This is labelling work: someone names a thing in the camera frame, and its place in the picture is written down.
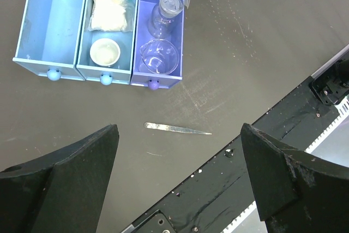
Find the drawer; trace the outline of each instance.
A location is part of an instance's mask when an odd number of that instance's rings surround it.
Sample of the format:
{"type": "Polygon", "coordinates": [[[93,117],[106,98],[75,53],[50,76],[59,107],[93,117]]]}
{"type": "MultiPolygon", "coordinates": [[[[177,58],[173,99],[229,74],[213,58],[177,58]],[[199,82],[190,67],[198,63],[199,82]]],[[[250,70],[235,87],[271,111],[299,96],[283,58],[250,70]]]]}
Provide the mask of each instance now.
{"type": "Polygon", "coordinates": [[[135,41],[135,57],[133,65],[133,75],[131,78],[131,85],[148,87],[149,84],[156,83],[155,87],[170,88],[182,80],[182,66],[183,66],[183,29],[184,29],[184,10],[178,15],[178,25],[172,31],[171,35],[166,38],[178,50],[180,60],[178,67],[169,75],[143,73],[139,68],[143,63],[140,47],[154,37],[148,31],[148,20],[151,17],[154,6],[159,3],[159,0],[139,0],[139,8],[137,14],[137,30],[135,41]]]}
{"type": "Polygon", "coordinates": [[[80,52],[77,60],[77,69],[86,80],[100,81],[103,85],[111,83],[130,84],[134,56],[135,28],[138,0],[134,2],[134,30],[132,32],[103,32],[89,31],[88,26],[92,15],[93,0],[86,0],[83,16],[83,32],[80,42],[80,52]],[[112,67],[100,67],[90,57],[92,44],[101,38],[110,38],[120,47],[121,55],[112,67]]]}
{"type": "Polygon", "coordinates": [[[26,0],[13,61],[39,76],[84,80],[75,68],[85,0],[26,0]]]}

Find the bag of white powder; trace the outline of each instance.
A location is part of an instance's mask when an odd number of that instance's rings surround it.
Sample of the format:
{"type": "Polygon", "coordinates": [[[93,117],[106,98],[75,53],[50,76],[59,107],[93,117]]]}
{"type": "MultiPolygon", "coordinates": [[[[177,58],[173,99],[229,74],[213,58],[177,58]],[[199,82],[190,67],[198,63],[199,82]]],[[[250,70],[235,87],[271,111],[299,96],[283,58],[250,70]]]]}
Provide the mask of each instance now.
{"type": "Polygon", "coordinates": [[[93,0],[88,30],[133,31],[135,6],[129,0],[93,0]]]}

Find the drawer knob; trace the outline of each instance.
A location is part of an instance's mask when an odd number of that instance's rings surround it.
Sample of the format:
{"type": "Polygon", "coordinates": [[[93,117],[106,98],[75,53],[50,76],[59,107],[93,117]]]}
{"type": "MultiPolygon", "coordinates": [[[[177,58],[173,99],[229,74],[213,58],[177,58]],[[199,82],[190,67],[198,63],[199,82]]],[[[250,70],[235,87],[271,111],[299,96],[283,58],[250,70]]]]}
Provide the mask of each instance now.
{"type": "Polygon", "coordinates": [[[57,69],[49,69],[47,71],[47,77],[49,78],[49,80],[57,81],[61,78],[61,76],[62,73],[57,69]]]}
{"type": "Polygon", "coordinates": [[[111,82],[113,82],[113,77],[111,75],[102,75],[100,76],[100,82],[104,85],[104,86],[109,86],[111,84],[111,82]]]}
{"type": "Polygon", "coordinates": [[[160,86],[159,80],[149,80],[148,87],[151,90],[157,90],[160,86]]]}

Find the white bowl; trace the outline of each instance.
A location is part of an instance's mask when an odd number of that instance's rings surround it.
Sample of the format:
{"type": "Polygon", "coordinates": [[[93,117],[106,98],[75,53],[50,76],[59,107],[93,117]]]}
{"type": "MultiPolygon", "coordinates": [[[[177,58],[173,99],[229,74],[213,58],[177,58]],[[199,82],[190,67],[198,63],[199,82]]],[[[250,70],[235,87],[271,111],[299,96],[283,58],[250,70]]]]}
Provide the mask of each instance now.
{"type": "Polygon", "coordinates": [[[97,65],[111,67],[120,58],[120,47],[110,38],[101,38],[92,44],[89,54],[97,65]]]}

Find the glass beaker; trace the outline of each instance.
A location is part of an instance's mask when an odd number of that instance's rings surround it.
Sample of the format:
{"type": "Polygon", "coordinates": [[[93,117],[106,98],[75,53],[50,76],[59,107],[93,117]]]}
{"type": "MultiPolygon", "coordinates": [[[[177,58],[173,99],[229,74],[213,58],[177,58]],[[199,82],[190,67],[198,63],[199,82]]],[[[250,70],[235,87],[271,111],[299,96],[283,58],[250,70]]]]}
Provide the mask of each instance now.
{"type": "Polygon", "coordinates": [[[160,0],[153,8],[149,18],[149,33],[155,38],[167,38],[176,26],[176,17],[183,11],[183,8],[183,0],[160,0]]]}
{"type": "Polygon", "coordinates": [[[140,72],[168,75],[179,63],[176,47],[165,39],[153,39],[140,47],[142,61],[140,72]]]}

